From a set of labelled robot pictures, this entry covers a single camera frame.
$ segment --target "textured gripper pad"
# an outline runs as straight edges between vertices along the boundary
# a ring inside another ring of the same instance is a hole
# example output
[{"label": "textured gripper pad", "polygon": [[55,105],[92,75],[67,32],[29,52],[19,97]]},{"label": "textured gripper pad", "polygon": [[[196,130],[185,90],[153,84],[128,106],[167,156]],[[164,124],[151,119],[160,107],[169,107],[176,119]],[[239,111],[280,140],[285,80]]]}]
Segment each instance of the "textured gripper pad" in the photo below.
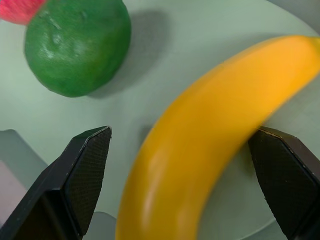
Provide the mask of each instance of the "textured gripper pad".
[{"label": "textured gripper pad", "polygon": [[[249,147],[265,199],[283,233],[291,240],[303,228],[319,197],[319,187],[293,149],[269,130],[257,131],[249,140]],[[290,135],[290,140],[298,148],[306,148],[296,137]]]},{"label": "textured gripper pad", "polygon": [[110,139],[110,128],[89,139],[65,184],[66,200],[82,235],[88,231],[100,195]]}]

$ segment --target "pink object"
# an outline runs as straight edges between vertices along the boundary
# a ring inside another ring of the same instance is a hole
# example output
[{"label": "pink object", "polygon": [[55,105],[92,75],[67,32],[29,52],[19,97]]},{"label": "pink object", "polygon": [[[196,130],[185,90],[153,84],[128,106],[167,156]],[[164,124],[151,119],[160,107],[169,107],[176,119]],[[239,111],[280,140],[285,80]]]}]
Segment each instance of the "pink object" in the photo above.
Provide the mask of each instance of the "pink object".
[{"label": "pink object", "polygon": [[0,19],[27,25],[46,0],[0,0]]}]

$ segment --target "yellow banana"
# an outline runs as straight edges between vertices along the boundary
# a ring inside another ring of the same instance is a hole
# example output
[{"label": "yellow banana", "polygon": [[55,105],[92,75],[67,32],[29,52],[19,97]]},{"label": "yellow banana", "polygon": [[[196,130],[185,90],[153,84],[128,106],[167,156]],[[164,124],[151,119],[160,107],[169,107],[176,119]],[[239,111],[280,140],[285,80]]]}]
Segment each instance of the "yellow banana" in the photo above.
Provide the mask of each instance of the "yellow banana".
[{"label": "yellow banana", "polygon": [[320,40],[257,44],[182,93],[144,141],[127,179],[116,240],[195,240],[207,198],[241,145],[320,70]]}]

